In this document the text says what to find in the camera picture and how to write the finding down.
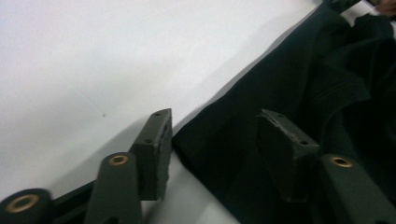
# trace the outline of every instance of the metal ring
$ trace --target metal ring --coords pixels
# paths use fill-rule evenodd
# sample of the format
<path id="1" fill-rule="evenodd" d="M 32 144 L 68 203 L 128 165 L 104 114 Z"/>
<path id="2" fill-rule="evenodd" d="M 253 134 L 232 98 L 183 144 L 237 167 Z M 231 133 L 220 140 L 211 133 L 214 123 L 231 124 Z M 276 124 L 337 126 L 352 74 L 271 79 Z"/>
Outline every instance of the metal ring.
<path id="1" fill-rule="evenodd" d="M 26 194 L 19 198 L 14 199 L 11 203 L 9 203 L 6 207 L 6 211 L 9 213 L 19 213 L 26 209 L 31 208 L 38 202 L 39 197 L 35 194 Z M 18 203 L 22 200 L 29 200 L 27 203 L 18 205 Z"/>
<path id="2" fill-rule="evenodd" d="M 127 156 L 119 155 L 112 157 L 108 162 L 112 165 L 121 165 L 127 162 L 129 158 Z"/>
<path id="3" fill-rule="evenodd" d="M 345 159 L 345 158 L 341 158 L 341 157 L 331 157 L 330 161 L 334 164 L 336 164 L 337 166 L 342 166 L 342 167 L 352 167 L 352 162 Z"/>

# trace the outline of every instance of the hole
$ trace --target hole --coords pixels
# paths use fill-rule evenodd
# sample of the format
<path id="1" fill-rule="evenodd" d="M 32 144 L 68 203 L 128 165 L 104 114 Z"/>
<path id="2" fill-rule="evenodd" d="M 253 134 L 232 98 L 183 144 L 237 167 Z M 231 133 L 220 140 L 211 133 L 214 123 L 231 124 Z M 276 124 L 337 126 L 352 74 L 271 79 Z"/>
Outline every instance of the hole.
<path id="1" fill-rule="evenodd" d="M 116 217 L 109 217 L 102 224 L 119 224 L 119 219 Z"/>
<path id="2" fill-rule="evenodd" d="M 114 162 L 122 162 L 123 160 L 124 160 L 124 158 L 117 157 L 117 158 L 115 158 L 113 161 L 114 161 Z"/>
<path id="3" fill-rule="evenodd" d="M 14 199 L 6 207 L 9 213 L 19 213 L 24 210 L 31 208 L 38 202 L 39 197 L 35 194 L 23 195 L 19 198 Z"/>
<path id="4" fill-rule="evenodd" d="M 347 167 L 347 168 L 352 167 L 352 162 L 341 157 L 332 157 L 330 161 L 338 166 Z"/>
<path id="5" fill-rule="evenodd" d="M 108 162 L 112 165 L 121 165 L 127 162 L 129 158 L 127 156 L 119 155 L 112 157 Z"/>

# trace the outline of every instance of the black cloth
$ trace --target black cloth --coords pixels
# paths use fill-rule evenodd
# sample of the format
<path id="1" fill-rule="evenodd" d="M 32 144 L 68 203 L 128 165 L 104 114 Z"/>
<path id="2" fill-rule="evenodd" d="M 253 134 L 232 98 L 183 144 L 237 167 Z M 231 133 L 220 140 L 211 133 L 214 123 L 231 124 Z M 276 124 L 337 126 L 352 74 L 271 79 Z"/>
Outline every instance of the black cloth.
<path id="1" fill-rule="evenodd" d="M 360 162 L 396 199 L 396 43 L 389 19 L 350 27 L 322 5 L 174 137 L 183 164 L 242 223 L 310 223 L 281 202 L 258 153 L 257 115 L 284 114 L 321 145 Z"/>

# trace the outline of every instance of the dark green fabric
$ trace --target dark green fabric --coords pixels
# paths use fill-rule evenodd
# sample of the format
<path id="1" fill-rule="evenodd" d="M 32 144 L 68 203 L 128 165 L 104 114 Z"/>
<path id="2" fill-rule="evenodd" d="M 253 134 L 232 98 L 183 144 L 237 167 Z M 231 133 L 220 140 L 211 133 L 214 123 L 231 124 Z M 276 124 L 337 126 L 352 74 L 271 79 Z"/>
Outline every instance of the dark green fabric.
<path id="1" fill-rule="evenodd" d="M 305 205 L 280 201 L 258 153 L 257 115 L 265 108 L 289 117 L 321 144 L 323 153 L 363 163 L 394 199 L 392 36 L 389 19 L 365 16 L 351 28 L 338 13 L 320 6 L 177 133 L 179 157 L 242 223 L 310 223 Z M 381 165 L 384 155 L 386 166 Z"/>

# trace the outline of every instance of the white surface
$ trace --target white surface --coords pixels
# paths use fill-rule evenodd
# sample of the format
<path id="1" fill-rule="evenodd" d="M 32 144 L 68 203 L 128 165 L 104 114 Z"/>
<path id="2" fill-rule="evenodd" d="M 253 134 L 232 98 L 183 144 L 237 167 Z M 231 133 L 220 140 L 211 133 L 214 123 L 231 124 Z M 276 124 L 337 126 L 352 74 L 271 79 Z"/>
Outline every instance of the white surface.
<path id="1" fill-rule="evenodd" d="M 178 131 L 315 6 L 1 1 L 0 200 L 29 188 L 57 198 L 93 180 L 157 110 L 172 108 Z M 144 203 L 147 223 L 236 223 L 176 156 L 170 171 L 165 202 Z"/>

